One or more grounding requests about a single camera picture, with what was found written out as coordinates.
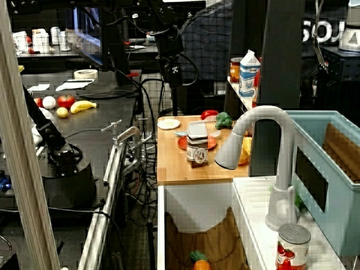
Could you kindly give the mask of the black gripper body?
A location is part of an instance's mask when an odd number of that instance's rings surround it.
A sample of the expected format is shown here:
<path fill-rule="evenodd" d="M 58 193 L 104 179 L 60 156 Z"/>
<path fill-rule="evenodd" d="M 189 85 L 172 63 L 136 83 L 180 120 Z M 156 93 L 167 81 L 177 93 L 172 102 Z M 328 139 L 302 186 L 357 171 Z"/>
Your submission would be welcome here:
<path fill-rule="evenodd" d="M 166 62 L 164 65 L 165 80 L 182 80 L 181 66 L 177 61 Z"/>

